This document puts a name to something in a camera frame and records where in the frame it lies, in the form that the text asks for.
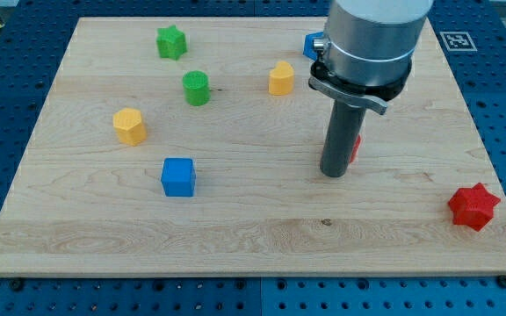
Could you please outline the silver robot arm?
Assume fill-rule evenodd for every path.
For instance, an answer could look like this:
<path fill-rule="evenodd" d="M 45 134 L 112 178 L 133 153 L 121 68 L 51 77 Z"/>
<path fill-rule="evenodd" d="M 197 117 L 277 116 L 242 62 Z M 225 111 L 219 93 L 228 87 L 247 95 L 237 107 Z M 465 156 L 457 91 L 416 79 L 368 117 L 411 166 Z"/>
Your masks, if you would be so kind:
<path fill-rule="evenodd" d="M 367 111 L 383 115 L 403 90 L 432 0 L 334 0 L 308 85 L 333 99 L 321 172 L 349 166 Z"/>

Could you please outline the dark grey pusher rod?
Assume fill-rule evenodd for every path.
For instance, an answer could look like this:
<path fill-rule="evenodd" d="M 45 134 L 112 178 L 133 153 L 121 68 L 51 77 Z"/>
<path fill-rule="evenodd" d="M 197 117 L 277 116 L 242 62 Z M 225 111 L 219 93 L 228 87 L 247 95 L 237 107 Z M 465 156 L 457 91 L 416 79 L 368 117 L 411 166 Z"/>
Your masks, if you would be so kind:
<path fill-rule="evenodd" d="M 334 102 L 320 161 L 320 170 L 325 176 L 341 177 L 345 174 L 364 117 L 364 108 Z"/>

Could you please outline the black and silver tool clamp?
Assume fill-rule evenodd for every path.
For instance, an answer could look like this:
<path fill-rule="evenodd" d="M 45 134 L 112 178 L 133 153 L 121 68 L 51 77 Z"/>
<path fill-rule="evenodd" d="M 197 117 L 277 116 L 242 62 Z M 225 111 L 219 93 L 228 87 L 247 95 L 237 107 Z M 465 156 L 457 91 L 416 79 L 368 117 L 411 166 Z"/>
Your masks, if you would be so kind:
<path fill-rule="evenodd" d="M 339 103 L 384 115 L 388 107 L 387 102 L 401 94 L 411 70 L 412 61 L 401 77 L 395 81 L 380 86 L 367 86 L 340 79 L 322 61 L 315 61 L 310 67 L 308 86 Z"/>

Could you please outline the blue block behind arm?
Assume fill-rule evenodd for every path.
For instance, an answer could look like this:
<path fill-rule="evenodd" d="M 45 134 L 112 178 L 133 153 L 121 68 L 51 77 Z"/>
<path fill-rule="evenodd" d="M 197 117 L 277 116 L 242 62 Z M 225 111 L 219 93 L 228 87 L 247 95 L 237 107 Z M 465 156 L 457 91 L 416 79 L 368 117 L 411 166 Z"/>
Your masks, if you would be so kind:
<path fill-rule="evenodd" d="M 323 32 L 309 33 L 304 38 L 303 55 L 312 61 L 317 60 L 317 52 L 314 50 L 314 39 L 320 38 Z"/>

